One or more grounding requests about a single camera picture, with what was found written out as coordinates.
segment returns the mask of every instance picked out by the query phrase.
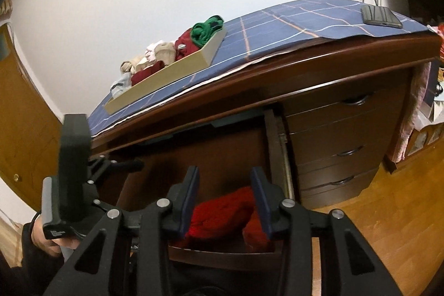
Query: blue plaid tablecloth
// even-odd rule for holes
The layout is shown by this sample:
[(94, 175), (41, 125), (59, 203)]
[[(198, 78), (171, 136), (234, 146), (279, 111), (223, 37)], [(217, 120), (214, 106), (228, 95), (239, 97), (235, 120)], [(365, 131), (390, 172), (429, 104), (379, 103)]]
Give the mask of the blue plaid tablecloth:
[(297, 0), (225, 22), (227, 35), (210, 67), (148, 94), (112, 115), (103, 108), (111, 98), (108, 94), (88, 118), (91, 134), (97, 136), (193, 86), (302, 41), (356, 35), (387, 37), (427, 31), (425, 26), (397, 13), (402, 29), (365, 25), (360, 12), (363, 4), (351, 0)]

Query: wooden door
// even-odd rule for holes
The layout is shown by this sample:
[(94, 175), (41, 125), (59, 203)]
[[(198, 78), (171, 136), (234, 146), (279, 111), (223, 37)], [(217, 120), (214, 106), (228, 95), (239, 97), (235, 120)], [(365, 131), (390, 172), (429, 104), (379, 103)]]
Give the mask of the wooden door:
[(6, 25), (0, 53), (0, 176), (37, 210), (43, 179), (57, 171), (61, 123), (30, 81)]

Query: metal screw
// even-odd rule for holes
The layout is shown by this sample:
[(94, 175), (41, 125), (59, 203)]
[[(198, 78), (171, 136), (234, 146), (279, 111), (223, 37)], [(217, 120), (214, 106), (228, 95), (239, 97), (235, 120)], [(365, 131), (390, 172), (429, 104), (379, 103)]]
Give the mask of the metal screw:
[(342, 217), (345, 216), (344, 212), (341, 209), (334, 209), (332, 211), (332, 216), (334, 218), (337, 218), (338, 220), (340, 220)]
[(288, 209), (291, 209), (292, 207), (294, 207), (296, 205), (296, 202), (294, 202), (294, 200), (292, 200), (290, 198), (286, 198), (281, 203), (282, 203), (282, 206), (287, 207)]
[(108, 212), (107, 212), (107, 216), (109, 217), (109, 218), (116, 218), (117, 216), (119, 216), (120, 215), (120, 212), (118, 211), (118, 209), (110, 209)]
[(167, 207), (170, 205), (170, 200), (168, 200), (168, 198), (161, 198), (160, 200), (157, 200), (156, 205), (159, 207)]

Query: red knitted fabric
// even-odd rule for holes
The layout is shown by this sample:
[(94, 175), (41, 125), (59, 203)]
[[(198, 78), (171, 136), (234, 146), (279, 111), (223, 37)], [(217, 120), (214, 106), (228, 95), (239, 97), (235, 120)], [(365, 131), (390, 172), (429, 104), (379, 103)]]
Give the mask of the red knitted fabric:
[(238, 189), (196, 206), (188, 234), (196, 239), (228, 235), (247, 224), (253, 211), (254, 196), (251, 187)]
[(267, 235), (262, 231), (261, 221), (259, 219), (258, 210), (254, 208), (254, 212), (245, 228), (242, 230), (245, 243), (250, 247), (250, 251), (257, 252), (273, 252), (274, 244)]
[(131, 77), (131, 85), (136, 85), (137, 83), (143, 81), (145, 78), (148, 78), (150, 75), (160, 71), (162, 68), (165, 68), (165, 63), (162, 60), (159, 60), (150, 67), (146, 67), (142, 71), (134, 73)]
[[(176, 60), (182, 59), (194, 52), (199, 51), (199, 47), (193, 43), (190, 37), (191, 28), (187, 29), (174, 43), (174, 47), (176, 48)], [(185, 49), (177, 49), (179, 44), (186, 45)]]

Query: black handle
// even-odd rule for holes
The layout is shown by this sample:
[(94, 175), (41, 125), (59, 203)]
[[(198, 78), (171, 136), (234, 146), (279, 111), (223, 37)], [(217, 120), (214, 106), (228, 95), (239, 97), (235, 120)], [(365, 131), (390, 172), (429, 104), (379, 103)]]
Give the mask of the black handle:
[(199, 190), (199, 168), (189, 166), (182, 183), (171, 186), (166, 198), (173, 202), (171, 213), (162, 223), (169, 240), (182, 239), (188, 232)]
[(363, 105), (364, 103), (367, 102), (367, 100), (370, 98), (372, 94), (373, 92), (353, 98), (344, 99), (342, 103), (344, 103), (345, 105)]
[(141, 160), (133, 160), (133, 161), (124, 161), (124, 162), (117, 162), (114, 163), (112, 161), (111, 165), (109, 166), (107, 173), (113, 174), (118, 172), (139, 172), (143, 170), (143, 167), (145, 166), (144, 161)]
[(338, 153), (337, 156), (339, 156), (339, 157), (350, 156), (350, 155), (360, 151), (361, 149), (363, 149), (363, 147), (364, 146), (359, 146), (359, 147), (356, 147), (354, 150)]
[(282, 189), (268, 182), (262, 167), (253, 167), (250, 180), (262, 230), (270, 240), (281, 240), (289, 227), (288, 219), (280, 211), (285, 199)]
[(91, 134), (86, 114), (65, 114), (57, 172), (57, 206), (65, 221), (77, 222), (86, 216), (83, 183), (88, 177), (90, 148)]
[(346, 184), (347, 182), (350, 182), (354, 178), (355, 178), (354, 176), (350, 176), (350, 177), (346, 178), (345, 180), (338, 181), (338, 182), (332, 182), (330, 184), (332, 184), (333, 186), (339, 186), (339, 185), (342, 185), (342, 184)]

